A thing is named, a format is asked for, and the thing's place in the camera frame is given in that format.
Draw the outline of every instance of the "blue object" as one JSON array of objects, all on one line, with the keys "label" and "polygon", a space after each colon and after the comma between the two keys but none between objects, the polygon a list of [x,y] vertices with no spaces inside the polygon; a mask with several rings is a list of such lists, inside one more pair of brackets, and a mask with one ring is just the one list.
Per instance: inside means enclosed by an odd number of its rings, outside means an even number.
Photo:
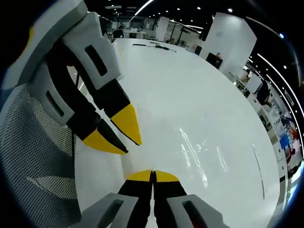
[{"label": "blue object", "polygon": [[285,134],[281,138],[280,144],[281,144],[281,147],[282,147],[283,150],[289,145],[289,139],[288,139],[288,135],[287,134]]}]

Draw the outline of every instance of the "gray mesh panel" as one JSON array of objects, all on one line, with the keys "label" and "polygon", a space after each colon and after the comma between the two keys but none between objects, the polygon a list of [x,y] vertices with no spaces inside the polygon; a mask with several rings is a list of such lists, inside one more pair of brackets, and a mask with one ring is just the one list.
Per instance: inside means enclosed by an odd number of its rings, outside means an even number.
[{"label": "gray mesh panel", "polygon": [[45,114],[24,86],[13,90],[0,114],[0,159],[16,200],[35,225],[77,223],[72,133]]}]

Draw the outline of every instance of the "ceiling light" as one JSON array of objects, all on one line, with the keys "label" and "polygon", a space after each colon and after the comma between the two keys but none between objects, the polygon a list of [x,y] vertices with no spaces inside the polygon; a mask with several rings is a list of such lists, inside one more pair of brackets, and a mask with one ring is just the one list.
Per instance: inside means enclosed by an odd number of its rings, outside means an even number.
[{"label": "ceiling light", "polygon": [[253,19],[253,18],[250,18],[250,17],[248,17],[248,16],[246,16],[246,18],[249,19],[249,20],[251,20],[251,21],[254,21],[255,23],[260,24],[261,26],[265,27],[266,29],[272,31],[273,33],[275,33],[276,35],[278,35],[279,37],[281,37],[281,35],[279,35],[279,34],[278,34],[277,32],[275,32],[272,28],[270,28],[269,26],[263,24],[262,22],[260,22],[260,21],[258,21],[258,20],[255,20],[255,19]]},{"label": "ceiling light", "polygon": [[135,14],[134,16],[136,16],[137,14],[139,14],[144,8],[146,8],[147,5],[149,5],[151,2],[153,2],[154,0],[149,0],[147,1]]},{"label": "ceiling light", "polygon": [[197,28],[197,29],[204,29],[202,27],[198,27],[198,26],[193,26],[193,25],[187,25],[188,27],[191,27],[191,28]]}]

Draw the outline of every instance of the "desk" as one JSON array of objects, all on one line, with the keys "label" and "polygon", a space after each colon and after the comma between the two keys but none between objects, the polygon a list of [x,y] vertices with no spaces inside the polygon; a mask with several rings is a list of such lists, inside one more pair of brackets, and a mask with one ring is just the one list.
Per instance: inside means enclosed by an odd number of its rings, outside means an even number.
[{"label": "desk", "polygon": [[[265,228],[278,200],[279,177],[274,149],[251,104],[199,56],[170,44],[162,46],[177,53],[133,43],[150,45],[117,39],[114,48],[143,144],[136,146],[114,127],[129,150],[123,157],[77,142],[81,211],[117,192],[130,173],[158,169],[176,175],[188,194],[220,211],[231,228]],[[147,227],[155,227],[153,216]]]}]

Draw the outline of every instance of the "white wall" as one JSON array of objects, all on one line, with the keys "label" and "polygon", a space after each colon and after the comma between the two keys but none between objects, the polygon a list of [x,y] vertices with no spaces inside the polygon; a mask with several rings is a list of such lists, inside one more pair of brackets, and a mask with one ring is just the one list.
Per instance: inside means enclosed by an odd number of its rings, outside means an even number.
[{"label": "white wall", "polygon": [[165,34],[168,28],[170,19],[166,17],[161,17],[157,23],[156,27],[156,39],[159,41],[164,41]]},{"label": "white wall", "polygon": [[229,71],[233,71],[235,68],[243,68],[245,66],[257,41],[249,25],[243,19],[240,21],[240,27],[234,46],[228,56],[228,61],[224,62],[220,69],[225,75],[228,75]]},{"label": "white wall", "polygon": [[219,70],[229,75],[229,71],[245,65],[256,40],[245,20],[225,13],[216,13],[199,56],[206,59],[209,53],[220,53],[223,63]]}]

